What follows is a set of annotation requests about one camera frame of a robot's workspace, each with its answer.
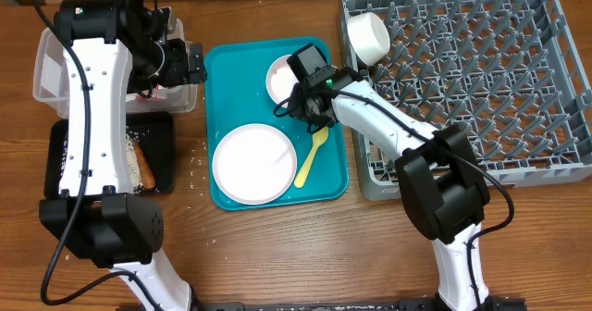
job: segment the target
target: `turquoise cutting board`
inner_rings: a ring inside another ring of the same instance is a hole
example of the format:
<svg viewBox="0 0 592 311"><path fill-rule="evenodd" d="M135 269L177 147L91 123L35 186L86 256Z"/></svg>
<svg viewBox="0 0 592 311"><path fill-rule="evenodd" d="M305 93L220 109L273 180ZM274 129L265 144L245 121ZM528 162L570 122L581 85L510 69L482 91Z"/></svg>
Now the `turquoise cutting board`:
<svg viewBox="0 0 592 311"><path fill-rule="evenodd" d="M330 63L327 45L316 37L219 45L207 54L205 115L210 167L214 151L226 134L242 125L263 123L288 136L296 149L300 170L313 145L313 137L306 132L305 122L290 117L274 117L273 109L276 104L267 94L265 78L267 70L276 59L292 54L308 43L319 47ZM329 130L328 140L319 148L304 187L297 189L292 183L285 193L270 203L243 205L231 200L220 191L210 170L212 199L226 210L332 200L345 192L349 182L343 130L339 124Z"/></svg>

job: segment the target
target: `gray dish rack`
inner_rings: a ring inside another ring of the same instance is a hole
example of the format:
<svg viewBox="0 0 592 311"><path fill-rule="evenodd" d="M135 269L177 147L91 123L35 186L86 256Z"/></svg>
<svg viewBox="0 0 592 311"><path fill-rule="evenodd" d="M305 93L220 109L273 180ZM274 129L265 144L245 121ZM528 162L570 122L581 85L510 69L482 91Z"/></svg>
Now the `gray dish rack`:
<svg viewBox="0 0 592 311"><path fill-rule="evenodd" d="M592 91L559 0L341 2L344 64L410 116L463 129L479 165L502 184L592 175ZM392 42L370 68L346 30L349 17L368 11ZM400 198L392 161L356 131L353 145L364 197Z"/></svg>

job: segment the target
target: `clear plastic container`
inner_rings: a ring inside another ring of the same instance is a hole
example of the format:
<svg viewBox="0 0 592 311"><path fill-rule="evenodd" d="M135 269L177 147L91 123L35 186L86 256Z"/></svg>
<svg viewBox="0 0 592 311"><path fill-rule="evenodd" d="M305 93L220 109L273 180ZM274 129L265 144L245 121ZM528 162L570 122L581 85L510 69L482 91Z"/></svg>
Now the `clear plastic container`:
<svg viewBox="0 0 592 311"><path fill-rule="evenodd" d="M180 19L177 19L175 32L168 35L168 39L175 38L184 39L183 24ZM35 60L33 97L37 101L53 107L61 118L67 118L69 77L63 51L62 44L49 29L45 29L41 35ZM126 96L126 112L191 112L197 101L197 87L197 84L186 84L173 88L159 87L154 89L151 99L144 99L136 93L130 93Z"/></svg>

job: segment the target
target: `black container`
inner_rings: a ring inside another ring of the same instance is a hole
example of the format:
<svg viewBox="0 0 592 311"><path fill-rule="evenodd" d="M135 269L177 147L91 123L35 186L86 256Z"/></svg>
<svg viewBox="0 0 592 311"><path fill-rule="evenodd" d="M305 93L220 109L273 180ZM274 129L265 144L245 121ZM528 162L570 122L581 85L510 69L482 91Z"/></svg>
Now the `black container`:
<svg viewBox="0 0 592 311"><path fill-rule="evenodd" d="M127 134L137 138L146 161L156 181L159 193L171 193L175 189L175 126L167 112L129 114L126 116ZM46 199L58 197L62 173L62 157L68 146L68 121L59 120L49 137L49 152L45 171ZM155 193L140 191L136 193Z"/></svg>

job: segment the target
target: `spoon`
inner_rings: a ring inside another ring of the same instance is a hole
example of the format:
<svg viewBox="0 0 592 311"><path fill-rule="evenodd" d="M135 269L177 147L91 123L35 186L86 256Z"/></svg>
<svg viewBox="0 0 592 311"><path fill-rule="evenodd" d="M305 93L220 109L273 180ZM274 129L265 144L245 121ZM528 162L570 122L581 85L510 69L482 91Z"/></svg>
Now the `spoon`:
<svg viewBox="0 0 592 311"><path fill-rule="evenodd" d="M306 157L304 164L302 164L302 167L300 168L300 171L298 172L298 175L294 180L294 186L296 186L296 188L302 188L302 186L304 186L304 183L308 178L308 173L311 171L311 165L315 160L316 151L321 145L323 145L323 143L325 143L328 137L328 127L324 127L322 130L313 134L313 148L311 149L311 152L308 153L308 156Z"/></svg>

